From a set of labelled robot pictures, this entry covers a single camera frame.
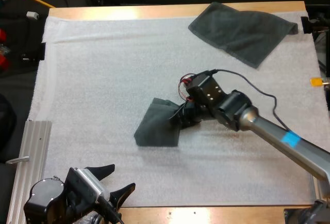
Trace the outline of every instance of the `dark gray cloth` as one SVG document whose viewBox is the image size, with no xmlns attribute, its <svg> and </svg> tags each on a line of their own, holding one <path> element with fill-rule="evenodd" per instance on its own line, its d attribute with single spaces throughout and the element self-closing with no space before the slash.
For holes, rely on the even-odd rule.
<svg viewBox="0 0 330 224">
<path fill-rule="evenodd" d="M 188 28 L 203 41 L 253 68 L 257 68 L 287 34 L 298 33 L 297 23 L 265 12 L 238 11 L 216 2 Z"/>
<path fill-rule="evenodd" d="M 170 118 L 179 106 L 169 100 L 154 98 L 145 113 L 134 137 L 136 144 L 148 147 L 175 147 L 179 141 L 179 125 Z"/>
</svg>

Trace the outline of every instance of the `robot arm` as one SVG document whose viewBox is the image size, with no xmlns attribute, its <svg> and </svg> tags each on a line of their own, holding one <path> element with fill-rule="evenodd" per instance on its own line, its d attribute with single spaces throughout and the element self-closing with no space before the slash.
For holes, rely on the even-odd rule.
<svg viewBox="0 0 330 224">
<path fill-rule="evenodd" d="M 330 153 L 261 117 L 244 93 L 237 90 L 230 94 L 223 92 L 212 77 L 215 72 L 217 70 L 205 71 L 185 81 L 192 103 L 187 104 L 185 115 L 179 113 L 176 118 L 183 124 L 187 119 L 199 122 L 205 120 L 208 113 L 209 119 L 217 119 L 231 130 L 254 132 L 322 181 L 322 197 L 330 197 Z"/>
<path fill-rule="evenodd" d="M 134 191 L 135 183 L 109 192 L 101 179 L 114 171 L 114 165 L 70 168 L 65 182 L 53 177 L 37 182 L 24 205 L 27 224 L 74 223 L 91 211 L 98 212 L 92 224 L 123 223 L 118 210 Z"/>
</svg>

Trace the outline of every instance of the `wooden table edge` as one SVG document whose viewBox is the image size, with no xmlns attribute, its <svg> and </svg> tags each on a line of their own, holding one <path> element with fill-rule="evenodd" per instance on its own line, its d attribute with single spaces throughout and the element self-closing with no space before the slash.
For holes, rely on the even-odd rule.
<svg viewBox="0 0 330 224">
<path fill-rule="evenodd" d="M 157 5 L 157 6 L 111 6 L 52 8 L 49 16 L 69 20 L 136 20 L 192 17 L 199 15 L 209 4 Z M 240 11 L 288 12 L 305 11 L 303 1 L 226 3 Z"/>
</svg>

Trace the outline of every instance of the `metal bracket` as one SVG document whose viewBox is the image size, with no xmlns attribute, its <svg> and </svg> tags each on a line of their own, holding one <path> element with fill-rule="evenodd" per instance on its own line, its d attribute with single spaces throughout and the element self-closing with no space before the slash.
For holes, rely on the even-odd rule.
<svg viewBox="0 0 330 224">
<path fill-rule="evenodd" d="M 6 161 L 6 164 L 7 165 L 15 165 L 19 162 L 26 162 L 26 161 L 29 161 L 29 160 L 30 160 L 29 156 L 24 156 L 24 157 L 19 157 L 19 158 L 13 158 L 9 161 Z"/>
<path fill-rule="evenodd" d="M 50 121 L 26 121 L 20 156 L 6 162 L 17 165 L 7 224 L 25 223 L 23 207 L 32 186 L 42 179 L 51 127 Z"/>
</svg>

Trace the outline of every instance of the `orange object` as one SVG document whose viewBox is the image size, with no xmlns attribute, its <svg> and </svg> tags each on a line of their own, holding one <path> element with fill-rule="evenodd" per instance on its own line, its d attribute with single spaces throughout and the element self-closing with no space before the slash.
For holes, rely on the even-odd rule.
<svg viewBox="0 0 330 224">
<path fill-rule="evenodd" d="M 310 79 L 311 86 L 323 86 L 322 78 L 311 78 Z"/>
</svg>

